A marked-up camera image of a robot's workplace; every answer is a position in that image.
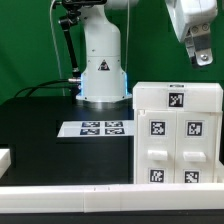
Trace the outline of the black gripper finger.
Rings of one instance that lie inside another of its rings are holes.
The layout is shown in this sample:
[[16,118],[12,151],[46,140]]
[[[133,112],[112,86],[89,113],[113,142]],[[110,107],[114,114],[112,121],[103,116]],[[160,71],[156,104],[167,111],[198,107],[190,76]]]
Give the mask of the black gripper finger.
[[184,43],[193,68],[208,66],[213,62],[209,23],[190,27]]

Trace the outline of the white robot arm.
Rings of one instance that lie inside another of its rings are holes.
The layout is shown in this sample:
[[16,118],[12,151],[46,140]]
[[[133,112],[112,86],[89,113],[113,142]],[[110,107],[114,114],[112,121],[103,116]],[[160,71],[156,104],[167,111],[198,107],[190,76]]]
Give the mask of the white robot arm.
[[[140,0],[87,1],[81,7],[87,65],[81,74],[77,99],[90,104],[127,100],[127,74],[121,67],[120,31],[105,11],[134,7]],[[217,0],[165,0],[179,42],[186,46],[191,62],[199,67],[213,61],[210,23],[218,13]]]

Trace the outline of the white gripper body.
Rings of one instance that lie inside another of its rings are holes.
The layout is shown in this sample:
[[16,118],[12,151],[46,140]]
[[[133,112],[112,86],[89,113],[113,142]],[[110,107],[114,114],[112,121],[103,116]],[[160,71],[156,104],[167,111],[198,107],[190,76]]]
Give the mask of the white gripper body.
[[210,23],[217,16],[217,0],[165,0],[179,42],[190,27]]

